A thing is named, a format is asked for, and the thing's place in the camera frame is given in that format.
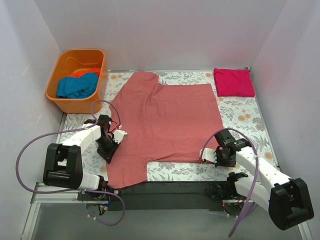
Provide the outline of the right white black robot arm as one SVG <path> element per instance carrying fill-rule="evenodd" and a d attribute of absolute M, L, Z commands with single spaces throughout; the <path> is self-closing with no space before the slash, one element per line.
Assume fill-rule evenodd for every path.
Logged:
<path fill-rule="evenodd" d="M 307 183 L 293 179 L 259 157 L 257 151 L 244 136 L 234 139 L 230 129 L 213 134 L 218 146 L 216 164 L 220 166 L 239 163 L 253 176 L 245 173 L 230 174 L 227 178 L 227 195 L 232 199 L 247 197 L 265 209 L 272 222 L 287 230 L 314 218 L 314 210 Z"/>

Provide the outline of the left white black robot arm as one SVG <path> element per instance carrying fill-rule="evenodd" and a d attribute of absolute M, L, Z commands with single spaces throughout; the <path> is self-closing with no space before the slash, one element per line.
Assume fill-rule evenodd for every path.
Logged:
<path fill-rule="evenodd" d="M 82 155 L 92 144 L 97 153 L 109 164 L 114 153 L 128 135 L 121 129 L 110 131 L 112 119 L 100 115 L 97 120 L 86 120 L 82 128 L 61 143 L 52 143 L 46 151 L 43 183 L 47 186 L 72 190 L 89 190 L 95 200 L 106 196 L 106 182 L 102 176 L 83 170 Z"/>

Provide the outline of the dusty pink t shirt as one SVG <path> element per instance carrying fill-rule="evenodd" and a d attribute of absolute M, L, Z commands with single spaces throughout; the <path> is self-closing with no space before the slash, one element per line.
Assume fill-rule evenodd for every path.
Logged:
<path fill-rule="evenodd" d="M 210 136 L 223 128 L 210 84 L 164 85 L 153 72 L 135 72 L 112 100 L 112 118 L 127 133 L 106 166 L 108 184 L 121 189 L 147 180 L 152 161 L 195 163 Z"/>

